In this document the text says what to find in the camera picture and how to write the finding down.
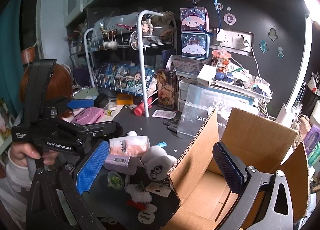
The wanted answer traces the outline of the person's left hand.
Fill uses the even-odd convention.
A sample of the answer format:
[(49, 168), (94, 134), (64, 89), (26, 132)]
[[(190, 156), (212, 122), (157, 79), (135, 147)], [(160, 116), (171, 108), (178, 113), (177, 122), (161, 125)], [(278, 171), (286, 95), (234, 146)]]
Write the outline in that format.
[(14, 164), (20, 167), (27, 167), (27, 157), (35, 160), (43, 158), (43, 163), (51, 166), (55, 163), (58, 154), (58, 152), (50, 150), (41, 155), (35, 147), (28, 142), (13, 142), (11, 144), (9, 156)]

